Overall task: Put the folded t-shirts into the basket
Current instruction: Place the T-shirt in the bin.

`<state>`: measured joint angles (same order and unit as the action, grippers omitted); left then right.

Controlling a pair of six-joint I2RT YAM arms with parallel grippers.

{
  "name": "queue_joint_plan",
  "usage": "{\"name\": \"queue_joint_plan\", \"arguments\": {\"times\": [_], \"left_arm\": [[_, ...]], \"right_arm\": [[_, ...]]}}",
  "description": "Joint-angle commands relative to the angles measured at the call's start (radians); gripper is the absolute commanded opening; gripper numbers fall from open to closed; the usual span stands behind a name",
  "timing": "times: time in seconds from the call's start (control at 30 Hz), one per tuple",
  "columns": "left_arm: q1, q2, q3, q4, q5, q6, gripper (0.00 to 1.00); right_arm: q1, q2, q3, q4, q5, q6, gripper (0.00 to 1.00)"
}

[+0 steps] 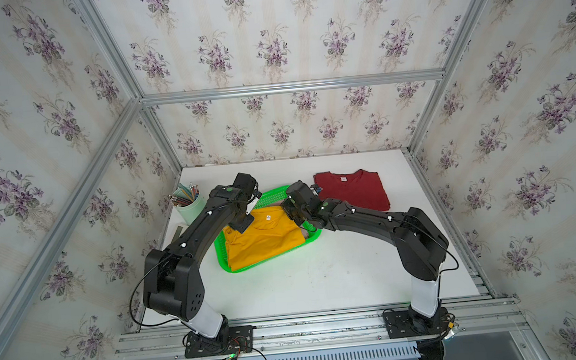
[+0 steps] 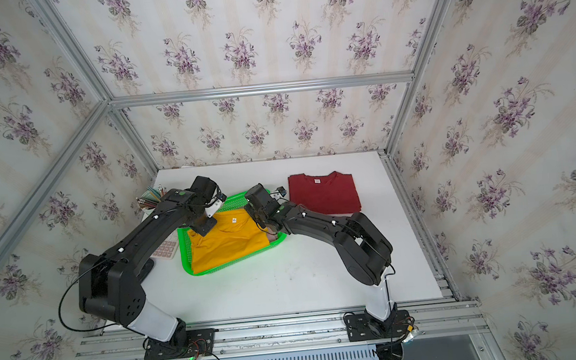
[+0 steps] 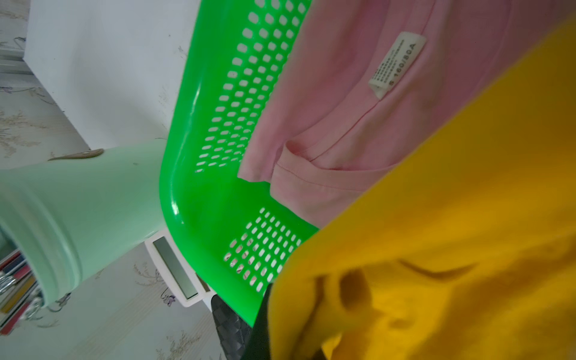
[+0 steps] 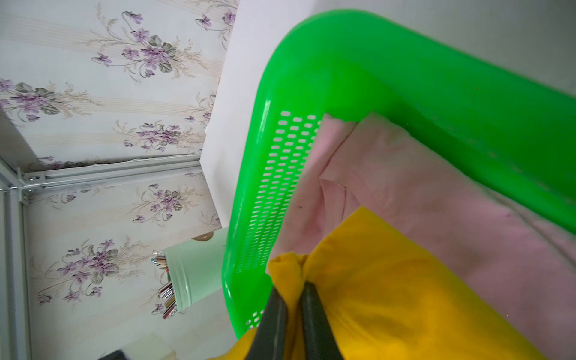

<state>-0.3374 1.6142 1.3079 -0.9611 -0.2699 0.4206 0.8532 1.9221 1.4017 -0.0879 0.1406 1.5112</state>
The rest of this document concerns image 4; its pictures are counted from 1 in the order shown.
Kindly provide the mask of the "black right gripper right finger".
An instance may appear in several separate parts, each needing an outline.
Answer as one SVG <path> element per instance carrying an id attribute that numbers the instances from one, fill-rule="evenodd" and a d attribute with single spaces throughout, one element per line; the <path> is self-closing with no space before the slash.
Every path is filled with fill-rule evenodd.
<path id="1" fill-rule="evenodd" d="M 320 295 L 313 283 L 304 284 L 300 302 L 306 359 L 343 360 Z"/>

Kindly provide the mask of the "green plastic basket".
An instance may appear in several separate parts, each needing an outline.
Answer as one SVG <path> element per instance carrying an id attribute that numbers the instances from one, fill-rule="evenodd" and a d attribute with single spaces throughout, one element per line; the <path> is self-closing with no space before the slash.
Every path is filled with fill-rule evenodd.
<path id="1" fill-rule="evenodd" d="M 291 30 L 259 83 L 223 261 L 237 336 L 258 326 L 266 264 L 321 118 L 377 112 L 464 174 L 575 230 L 575 98 L 362 10 Z"/>

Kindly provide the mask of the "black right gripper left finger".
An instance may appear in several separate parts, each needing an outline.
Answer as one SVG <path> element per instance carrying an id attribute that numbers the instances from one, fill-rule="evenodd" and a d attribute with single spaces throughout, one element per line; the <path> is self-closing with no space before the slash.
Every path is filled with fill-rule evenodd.
<path id="1" fill-rule="evenodd" d="M 273 287 L 262 315 L 262 321 L 245 360 L 282 360 L 284 358 L 287 315 L 287 304 L 278 290 Z"/>

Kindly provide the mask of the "yellow t-shirt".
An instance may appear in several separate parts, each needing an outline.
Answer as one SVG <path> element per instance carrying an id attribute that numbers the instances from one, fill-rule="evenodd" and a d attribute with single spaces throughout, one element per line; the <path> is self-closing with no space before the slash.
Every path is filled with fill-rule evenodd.
<path id="1" fill-rule="evenodd" d="M 542 354 L 436 257 L 366 208 L 306 255 L 268 264 L 286 302 L 283 359 L 306 359 L 301 296 L 319 293 L 343 359 L 540 359 Z M 224 354 L 245 359 L 258 328 Z"/>

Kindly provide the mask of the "pink t-shirt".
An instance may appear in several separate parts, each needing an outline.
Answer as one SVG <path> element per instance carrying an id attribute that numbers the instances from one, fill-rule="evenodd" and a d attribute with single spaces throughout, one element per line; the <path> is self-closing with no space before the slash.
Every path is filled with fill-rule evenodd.
<path id="1" fill-rule="evenodd" d="M 549 359 L 575 357 L 575 236 L 380 115 L 323 118 L 271 255 L 310 253 L 361 206 L 430 251 Z"/>

